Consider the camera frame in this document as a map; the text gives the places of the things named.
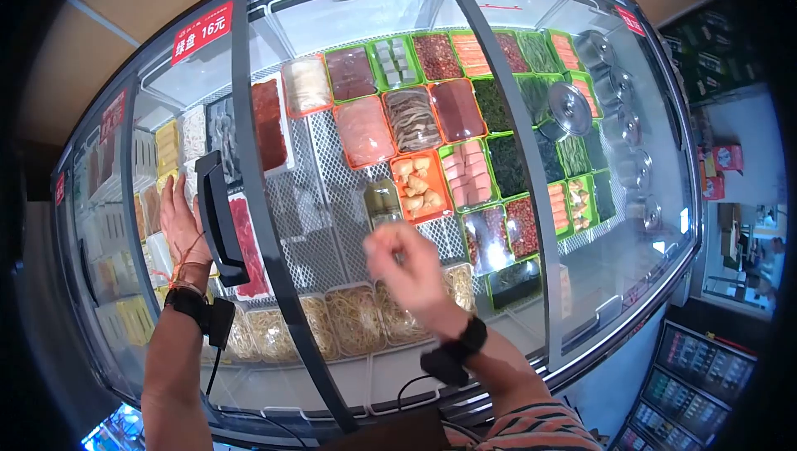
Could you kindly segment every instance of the red box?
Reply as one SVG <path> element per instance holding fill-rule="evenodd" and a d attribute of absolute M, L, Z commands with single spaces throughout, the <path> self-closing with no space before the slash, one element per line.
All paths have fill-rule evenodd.
<path fill-rule="evenodd" d="M 741 171 L 744 168 L 741 145 L 724 145 L 711 149 L 717 171 Z"/>
<path fill-rule="evenodd" d="M 706 189 L 703 190 L 703 200 L 721 200 L 725 198 L 725 178 L 712 176 L 705 179 Z"/>

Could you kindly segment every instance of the black door handle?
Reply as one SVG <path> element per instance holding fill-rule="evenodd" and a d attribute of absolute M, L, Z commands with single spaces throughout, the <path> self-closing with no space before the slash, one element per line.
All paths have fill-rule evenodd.
<path fill-rule="evenodd" d="M 205 230 L 210 255 L 216 262 L 222 285 L 249 283 L 241 247 L 235 235 L 233 215 L 227 201 L 222 153 L 214 150 L 196 162 L 199 217 Z"/>
<path fill-rule="evenodd" d="M 96 293 L 94 292 L 94 284 L 92 283 L 92 276 L 88 273 L 88 259 L 86 259 L 86 244 L 84 239 L 80 239 L 78 242 L 78 252 L 81 253 L 81 271 L 83 272 L 83 280 L 86 282 L 86 288 L 88 289 L 88 295 L 92 297 L 92 301 L 94 301 L 94 307 L 99 307 L 100 302 L 97 301 Z"/>

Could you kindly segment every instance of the red price sign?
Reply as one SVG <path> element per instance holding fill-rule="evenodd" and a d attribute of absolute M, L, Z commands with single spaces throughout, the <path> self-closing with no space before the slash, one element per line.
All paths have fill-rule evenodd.
<path fill-rule="evenodd" d="M 102 122 L 100 123 L 100 143 L 103 143 L 106 138 L 113 134 L 117 126 L 122 124 L 122 117 L 125 115 L 125 92 L 122 90 L 113 102 L 102 113 Z"/>
<path fill-rule="evenodd" d="M 623 22 L 626 24 L 626 26 L 628 26 L 628 29 L 631 29 L 634 33 L 639 34 L 640 36 L 645 36 L 643 25 L 639 23 L 636 15 L 622 7 L 618 7 L 617 5 L 615 5 L 614 8 L 616 8 L 620 13 L 620 17 L 623 18 Z"/>
<path fill-rule="evenodd" d="M 55 205 L 64 200 L 64 173 L 58 175 L 58 181 L 55 183 Z"/>
<path fill-rule="evenodd" d="M 232 18 L 233 3 L 227 2 L 178 31 L 171 48 L 171 64 L 174 66 L 214 39 L 229 33 Z"/>

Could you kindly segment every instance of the refrigerated display case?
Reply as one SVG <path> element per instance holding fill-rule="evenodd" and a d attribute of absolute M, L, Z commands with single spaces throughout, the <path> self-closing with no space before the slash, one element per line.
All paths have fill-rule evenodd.
<path fill-rule="evenodd" d="M 176 264 L 158 193 L 186 173 L 210 294 L 236 303 L 203 398 L 214 436 L 295 445 L 267 416 L 325 441 L 397 412 L 435 343 L 386 330 L 402 322 L 367 274 L 373 225 L 416 223 L 457 303 L 554 388 L 661 305 L 697 252 L 694 152 L 632 0 L 209 0 L 76 128 L 53 176 L 57 251 L 95 369 L 137 406 Z M 203 383 L 213 358 L 203 349 Z M 402 402 L 490 417 L 473 380 L 427 378 Z"/>

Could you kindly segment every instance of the cable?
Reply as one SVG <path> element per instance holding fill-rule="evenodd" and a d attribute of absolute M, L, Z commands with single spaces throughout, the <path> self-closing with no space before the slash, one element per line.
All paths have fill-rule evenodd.
<path fill-rule="evenodd" d="M 432 377 L 432 375 L 421 375 L 420 377 L 415 377 L 412 380 L 410 380 L 410 382 L 407 382 L 407 383 L 404 384 L 404 387 L 402 387 L 401 390 L 398 392 L 398 394 L 399 394 L 398 397 L 396 397 L 396 406 L 398 407 L 398 411 L 402 410 L 401 395 L 404 394 L 404 390 L 407 387 L 409 387 L 412 383 L 415 383 L 418 380 L 423 380 L 424 378 L 431 378 L 431 377 Z"/>
<path fill-rule="evenodd" d="M 283 430 L 284 430 L 285 432 L 287 432 L 288 434 L 291 434 L 291 436 L 292 436 L 294 439 L 296 439 L 296 440 L 299 442 L 299 444 L 301 444 L 301 448 L 302 448 L 302 449 L 310 449 L 309 447 L 307 447 L 307 445 L 306 445 L 306 444 L 304 444 L 304 441 L 302 441 L 302 440 L 299 438 L 299 436 L 297 436 L 296 434 L 294 434 L 294 433 L 293 433 L 293 432 L 292 432 L 292 431 L 291 431 L 291 430 L 290 430 L 288 427 L 286 427 L 286 426 L 282 425 L 281 423 L 274 422 L 274 420 L 272 420 L 271 418 L 269 418 L 269 417 L 265 416 L 263 413 L 250 413 L 250 412 L 248 412 L 248 411 L 236 411 L 236 410 L 219 410 L 219 413 L 221 413 L 221 414 L 242 414 L 242 415 L 245 415 L 245 416 L 247 416 L 247 417 L 258 417 L 258 418 L 262 418 L 262 419 L 264 419 L 265 421 L 267 421 L 268 423 L 274 424 L 274 425 L 276 425 L 276 426 L 280 427 L 281 429 L 283 429 Z"/>
<path fill-rule="evenodd" d="M 210 380 L 207 381 L 207 389 L 205 389 L 205 396 L 210 395 L 210 389 L 213 387 L 213 381 L 216 379 L 216 370 L 218 369 L 218 361 L 222 358 L 222 350 L 216 347 L 216 362 L 213 363 L 213 371 L 210 373 Z"/>

